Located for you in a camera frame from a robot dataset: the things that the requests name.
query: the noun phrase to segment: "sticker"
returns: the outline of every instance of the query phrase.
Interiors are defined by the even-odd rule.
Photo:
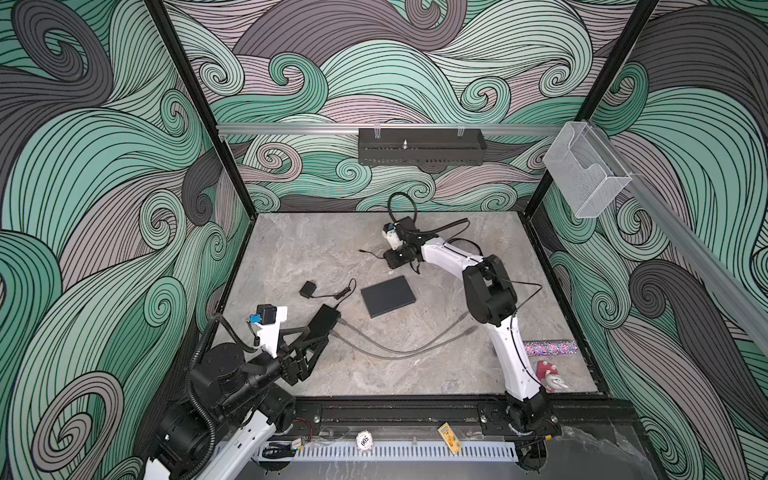
[[[456,438],[453,430],[451,430],[451,426],[448,425],[447,422],[443,423],[442,427],[437,429],[437,431],[440,433],[442,439],[445,440],[445,443],[448,444],[448,448],[451,449],[453,455],[456,455],[456,453],[462,449],[462,443]]]

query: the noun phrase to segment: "black tablet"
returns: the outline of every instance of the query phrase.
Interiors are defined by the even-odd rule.
[[[401,306],[410,305],[416,301],[411,287],[404,276],[398,276],[373,286],[360,290],[362,301],[371,318],[382,315]]]

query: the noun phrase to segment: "marble surface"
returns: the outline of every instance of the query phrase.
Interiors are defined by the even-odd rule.
[[[573,339],[528,237],[512,212],[421,213],[417,226],[429,230],[459,218],[472,221],[460,237],[475,241],[488,255],[502,259],[512,280],[540,283],[543,290],[520,309],[524,340]],[[288,306],[286,327],[305,326],[324,300],[305,299],[299,289],[305,281],[317,284],[316,295],[341,291],[355,278],[357,291],[339,307],[344,319],[379,343],[397,350],[410,350],[427,343],[466,311],[461,280],[444,270],[421,264],[421,275],[408,266],[390,271],[386,261],[358,249],[381,254],[387,244],[381,229],[389,221],[384,213],[360,214],[261,214],[240,265],[224,315],[241,338],[253,336],[246,320],[260,303]],[[462,227],[446,231],[446,237]],[[457,246],[473,251],[467,243]],[[416,302],[371,319],[359,290],[403,275]],[[515,285],[521,302],[537,287]],[[479,325],[467,316],[444,338]],[[294,386],[282,383],[294,395],[392,395],[500,393],[504,391],[502,369],[484,326],[469,336],[411,359],[381,360],[354,351],[331,337],[311,377]],[[343,325],[335,330],[354,345],[390,356],[370,345]],[[215,343],[228,341],[219,328]],[[570,392],[596,390],[580,354],[532,357],[554,362]]]

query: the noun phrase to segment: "sparkly pink tube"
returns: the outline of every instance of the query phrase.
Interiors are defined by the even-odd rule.
[[[525,354],[528,356],[567,355],[578,353],[578,347],[573,340],[536,340],[523,342]]]

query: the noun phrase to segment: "cable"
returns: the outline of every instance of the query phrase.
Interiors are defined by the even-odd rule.
[[[332,293],[331,295],[312,295],[312,296],[308,296],[307,298],[330,298],[330,297],[333,297],[336,300],[338,300],[338,299],[342,298],[343,296],[345,296],[347,293],[349,293],[351,295],[352,292],[355,291],[355,288],[357,288],[357,280],[351,279],[349,281],[349,283],[347,284],[347,286],[344,287],[344,290],[342,290],[340,292]]]
[[[253,346],[259,346],[261,343],[261,340],[259,339],[259,336],[256,334],[256,330],[253,329],[253,324],[250,322],[250,320],[246,320],[245,323],[248,325],[248,329],[253,334]]]
[[[379,260],[384,260],[384,257],[379,257],[375,253],[369,252],[368,250],[357,250],[357,251],[359,251],[360,253],[370,253],[371,255],[373,255],[374,257],[378,258]]]
[[[461,225],[463,223],[466,223],[467,226],[469,226],[469,224],[471,222],[469,221],[468,218],[462,218],[461,220],[456,220],[454,222],[448,223],[447,225],[443,225],[442,227],[437,227],[434,230],[408,230],[405,227],[400,227],[400,228],[402,228],[403,231],[405,231],[406,233],[410,233],[411,235],[424,235],[424,234],[428,234],[428,233],[439,233],[439,232],[442,232],[443,230],[447,230],[448,228],[452,228],[452,227],[455,227],[457,225]]]
[[[419,211],[416,209],[416,202],[413,201],[413,199],[405,192],[395,192],[392,195],[389,195],[389,199],[386,201],[386,211],[389,213],[389,218],[392,219],[392,223],[397,223],[398,220],[395,218],[395,216],[392,214],[392,198],[397,197],[398,195],[407,198],[411,201],[411,205],[413,205],[413,223],[416,223],[416,215],[419,214]]]
[[[518,360],[520,360],[520,365],[523,365],[523,370],[525,370],[525,373],[527,373],[528,376],[531,377],[531,380],[533,380],[537,384],[541,385],[541,380],[539,380],[536,377],[534,377],[533,375],[531,375],[531,373],[528,371],[528,369],[525,368],[525,362],[523,362],[523,357],[520,356],[520,350],[518,349],[518,343],[515,342],[514,338],[512,339],[512,345],[515,346],[515,353],[518,354]]]
[[[200,340],[197,342],[197,345],[192,352],[189,369],[187,370],[187,382],[185,385],[190,404],[195,409],[200,418],[202,418],[205,422],[206,430],[208,431],[208,444],[206,445],[205,452],[203,453],[203,456],[200,457],[200,460],[195,464],[194,467],[188,470],[187,473],[182,475],[180,480],[190,480],[191,478],[194,478],[194,476],[203,469],[205,464],[208,463],[208,460],[210,460],[210,457],[213,455],[217,444],[216,424],[214,423],[214,418],[210,416],[210,413],[208,413],[205,407],[203,407],[202,402],[197,397],[197,392],[194,391],[194,387],[192,386],[191,372],[192,369],[197,366],[197,363],[200,361],[200,357],[203,355],[203,350],[208,345],[211,336],[214,334],[214,325],[217,324],[215,320],[218,320],[218,317],[223,318],[220,313],[215,313],[213,317],[208,320],[208,324],[203,331],[203,335],[200,337]]]
[[[351,346],[354,350],[357,350],[358,352],[362,353],[363,355],[372,356],[373,358],[381,359],[381,360],[404,360],[404,359],[409,359],[409,358],[411,358],[413,356],[421,355],[422,353],[427,353],[430,350],[438,349],[441,346],[448,345],[450,342],[458,340],[458,339],[462,338],[463,336],[469,335],[470,333],[472,333],[475,330],[477,330],[477,328],[478,328],[478,326],[476,326],[476,325],[475,326],[471,326],[467,330],[465,330],[463,333],[459,333],[457,336],[455,336],[455,337],[453,337],[451,339],[447,339],[445,342],[438,343],[437,345],[430,346],[427,349],[419,350],[416,353],[411,353],[410,355],[405,355],[405,356],[381,356],[381,355],[376,355],[375,353],[367,352],[367,351],[359,348],[358,346],[352,344],[349,340],[345,339],[344,337],[339,335],[334,330],[331,330],[329,335],[335,336],[337,339],[339,339],[342,342],[346,343],[347,345]]]
[[[419,213],[419,211],[416,209],[416,202],[410,197],[410,195],[406,194],[405,192],[395,192],[392,195],[389,195],[389,199],[386,201],[386,211],[389,214],[389,218],[392,219],[392,223],[398,223],[399,220],[395,218],[395,215],[392,213],[392,198],[396,197],[397,195],[400,195],[402,197],[407,198],[410,200],[411,204],[413,205],[413,223],[416,223],[416,215]],[[442,227],[435,228],[434,230],[425,230],[425,231],[418,231],[418,230],[408,230],[407,228],[403,227],[402,225],[400,228],[403,229],[406,233],[411,234],[419,234],[419,233],[438,233],[442,232],[443,230],[447,230],[448,228],[455,227],[456,225],[461,225],[462,223],[466,223],[467,227],[469,227],[469,224],[471,223],[468,218],[462,218],[461,220],[457,220],[455,222],[451,222],[447,225],[443,225]]]
[[[526,447],[530,447],[530,446],[536,445],[539,442],[545,442],[545,441],[547,441],[547,440],[549,440],[551,438],[552,438],[551,435],[540,435],[533,442],[524,443],[524,444],[520,445],[518,448],[519,449],[524,449]]]
[[[240,423],[237,428],[242,429],[245,425],[248,425],[248,423],[253,420],[253,414],[256,413],[256,409],[253,409],[250,411],[250,415],[248,415],[248,418],[243,420],[242,423]]]
[[[308,426],[310,428],[310,437],[306,441],[307,441],[307,443],[311,442],[312,441],[312,434],[314,433],[314,430],[312,430],[312,424],[310,423],[310,421],[307,420],[307,419],[303,419],[301,417],[296,417],[296,420],[293,420],[293,421],[294,422],[306,422],[306,426]]]
[[[454,235],[453,237],[451,237],[451,238],[450,238],[450,239],[449,239],[449,240],[448,240],[446,243],[447,243],[448,245],[452,245],[452,244],[453,244],[455,241],[457,241],[457,240],[464,240],[466,243],[470,243],[471,245],[474,245],[476,249],[478,249],[478,255],[479,255],[480,257],[484,257],[484,256],[485,256],[485,255],[483,255],[483,254],[482,254],[482,248],[480,248],[480,246],[479,246],[477,243],[473,242],[472,240],[467,240],[467,239],[465,239],[465,238],[459,238],[459,237],[457,237],[456,235]]]
[[[387,352],[390,352],[390,353],[395,353],[395,354],[407,354],[407,353],[416,353],[416,352],[421,352],[422,350],[424,350],[424,349],[425,349],[425,348],[427,348],[428,346],[432,345],[434,342],[437,342],[437,341],[440,339],[440,337],[442,337],[442,336],[443,336],[443,335],[445,335],[446,333],[450,332],[450,331],[451,331],[451,329],[452,329],[453,327],[455,327],[456,325],[458,325],[458,323],[459,323],[459,322],[461,322],[461,321],[462,321],[462,320],[463,320],[463,319],[464,319],[464,318],[465,318],[467,315],[469,315],[469,312],[464,312],[464,313],[462,313],[462,314],[461,314],[461,316],[460,316],[460,317],[459,317],[459,318],[458,318],[458,319],[457,319],[457,320],[456,320],[454,323],[451,323],[451,325],[450,325],[450,326],[449,326],[447,329],[445,329],[445,330],[443,330],[442,332],[440,332],[440,334],[439,334],[439,335],[437,335],[435,338],[433,338],[433,339],[429,340],[429,341],[428,341],[427,343],[425,343],[424,345],[420,346],[420,347],[419,347],[419,348],[417,348],[417,349],[413,349],[413,350],[394,350],[394,349],[390,349],[389,347],[386,347],[386,346],[382,345],[381,343],[378,343],[378,342],[376,342],[374,339],[372,339],[371,337],[367,336],[365,333],[361,332],[361,331],[360,331],[359,329],[357,329],[356,327],[354,327],[354,326],[350,325],[350,324],[349,324],[349,322],[347,322],[347,321],[346,321],[346,320],[344,320],[343,318],[341,318],[341,317],[340,317],[340,318],[337,320],[337,322],[338,322],[338,323],[341,323],[341,324],[342,324],[342,325],[344,325],[344,326],[347,326],[347,327],[349,327],[350,329],[352,329],[352,331],[353,331],[353,332],[355,332],[355,333],[358,333],[358,334],[359,334],[359,335],[360,335],[362,338],[364,338],[364,339],[368,340],[368,341],[369,341],[369,342],[371,342],[373,345],[375,345],[375,346],[378,346],[378,347],[379,347],[380,349],[382,349],[382,350],[385,350],[385,351],[387,351]]]
[[[467,222],[467,226],[466,226],[466,227],[462,228],[462,229],[461,229],[461,231],[459,231],[459,232],[458,232],[456,235],[454,235],[454,236],[452,236],[451,238],[449,238],[449,239],[448,239],[448,243],[451,243],[451,240],[454,240],[456,237],[458,237],[459,235],[461,235],[462,233],[464,233],[464,230],[467,230],[467,229],[469,228],[469,224],[470,224],[470,223],[471,223],[471,222]]]
[[[523,305],[525,305],[526,302],[528,302],[530,299],[532,299],[534,297],[534,295],[536,295],[536,293],[541,292],[541,289],[544,288],[544,286],[541,285],[540,283],[518,282],[516,280],[509,280],[509,281],[512,282],[512,283],[520,283],[521,285],[534,285],[534,286],[538,286],[538,290],[533,292],[527,299],[523,300],[523,302],[520,305],[517,305],[515,307],[515,312],[520,311],[520,309],[523,307]]]
[[[296,455],[296,450],[292,449],[290,444],[284,445],[272,442],[261,452],[261,456],[267,460],[277,460],[279,458],[289,458]]]
[[[346,299],[350,298],[350,297],[352,296],[352,294],[353,294],[353,293],[355,293],[355,289],[356,289],[356,288],[357,288],[357,280],[353,278],[353,279],[351,279],[351,280],[349,281],[349,283],[347,284],[347,286],[346,286],[346,288],[345,288],[344,290],[342,290],[341,292],[337,293],[337,295],[343,295],[343,294],[346,294],[346,296],[345,296],[345,297],[343,297],[343,298],[341,298],[340,296],[334,296],[334,297],[333,297],[333,298],[335,298],[336,300],[338,300],[338,301],[339,301],[339,302],[338,302],[338,303],[337,303],[337,304],[336,304],[336,305],[333,307],[333,309],[334,309],[334,310],[337,310],[337,309],[339,308],[339,305],[341,305],[341,302],[343,302],[344,300],[346,300]]]
[[[230,334],[230,336],[232,337],[232,340],[234,340],[235,343],[241,349],[245,350],[248,353],[256,353],[256,352],[259,351],[258,349],[253,348],[252,346],[246,345],[245,342],[243,340],[241,340],[239,336],[237,336],[237,333],[235,333],[235,331],[232,328],[232,326],[230,325],[230,323],[227,322],[227,319],[224,318],[224,315],[222,315],[221,313],[216,313],[216,314],[214,314],[213,318],[216,319],[216,321],[218,323],[221,323],[224,326],[224,329],[227,331],[227,333]]]

